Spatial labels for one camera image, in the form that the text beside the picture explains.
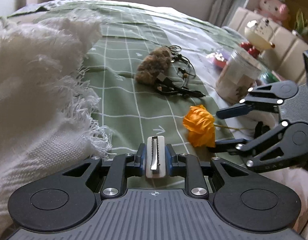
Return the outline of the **beige padded headboard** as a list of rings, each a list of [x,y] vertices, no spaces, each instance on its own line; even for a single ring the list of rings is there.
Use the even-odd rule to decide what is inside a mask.
[[[261,18],[261,15],[239,7],[228,26],[244,35],[247,23]],[[303,52],[308,50],[308,45],[279,24],[270,21],[270,26],[274,33],[270,34],[267,40],[273,42],[276,47],[261,54],[265,65],[280,79],[292,80],[299,85],[306,83]]]

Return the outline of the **green potted plant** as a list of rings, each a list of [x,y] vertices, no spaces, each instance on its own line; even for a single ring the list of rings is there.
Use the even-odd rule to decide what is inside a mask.
[[[304,14],[301,9],[299,9],[296,13],[293,33],[302,37],[308,37],[308,21],[304,18]]]

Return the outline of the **green lid jar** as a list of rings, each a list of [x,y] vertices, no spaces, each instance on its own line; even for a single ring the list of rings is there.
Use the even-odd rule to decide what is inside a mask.
[[[279,81],[279,79],[275,77],[274,74],[272,74],[272,72],[262,72],[261,75],[259,76],[259,79],[262,84],[269,84]]]

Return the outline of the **white fringed blanket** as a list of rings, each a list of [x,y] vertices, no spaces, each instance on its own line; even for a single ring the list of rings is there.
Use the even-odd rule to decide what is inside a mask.
[[[12,224],[15,190],[108,156],[109,129],[92,118],[100,98],[82,79],[83,59],[101,37],[99,17],[0,17],[0,237]]]

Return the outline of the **orange fabric flower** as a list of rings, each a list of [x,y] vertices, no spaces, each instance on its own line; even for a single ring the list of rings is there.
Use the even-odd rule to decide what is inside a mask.
[[[190,106],[189,112],[183,118],[183,126],[188,130],[188,141],[193,147],[215,148],[215,130],[224,128],[235,131],[248,130],[245,127],[230,127],[219,125],[214,116],[204,105]]]

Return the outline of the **brown furry toy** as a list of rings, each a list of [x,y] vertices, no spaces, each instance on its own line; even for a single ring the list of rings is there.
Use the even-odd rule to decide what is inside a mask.
[[[168,47],[158,47],[147,55],[137,68],[134,79],[152,86],[159,74],[165,74],[171,66],[172,54]]]

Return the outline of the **pink plush toy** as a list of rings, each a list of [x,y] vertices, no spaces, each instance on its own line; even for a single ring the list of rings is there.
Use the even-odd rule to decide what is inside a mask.
[[[289,8],[284,0],[260,0],[258,8],[254,12],[279,25],[282,25],[289,17]]]

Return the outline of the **white hair clip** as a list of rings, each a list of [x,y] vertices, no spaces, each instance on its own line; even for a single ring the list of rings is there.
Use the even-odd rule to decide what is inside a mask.
[[[166,176],[165,139],[163,136],[153,136],[147,139],[145,176],[151,179]]]

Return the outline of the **clear jar cream lid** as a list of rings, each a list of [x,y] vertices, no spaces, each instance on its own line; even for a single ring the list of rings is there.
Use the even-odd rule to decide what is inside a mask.
[[[261,75],[262,68],[258,60],[243,48],[232,51],[225,67],[215,83],[218,95],[230,104],[243,99]]]

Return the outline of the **cream round toy red feet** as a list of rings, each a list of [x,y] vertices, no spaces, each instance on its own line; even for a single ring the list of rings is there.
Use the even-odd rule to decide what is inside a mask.
[[[244,35],[247,41],[242,42],[240,47],[255,59],[261,52],[276,47],[273,42],[269,41],[269,38],[274,35],[274,31],[267,18],[248,22],[244,29]]]

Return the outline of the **pink purple plastic package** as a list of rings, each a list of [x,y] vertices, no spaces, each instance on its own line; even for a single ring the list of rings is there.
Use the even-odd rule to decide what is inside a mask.
[[[223,69],[229,59],[229,53],[226,51],[216,51],[208,54],[206,58],[215,67]]]

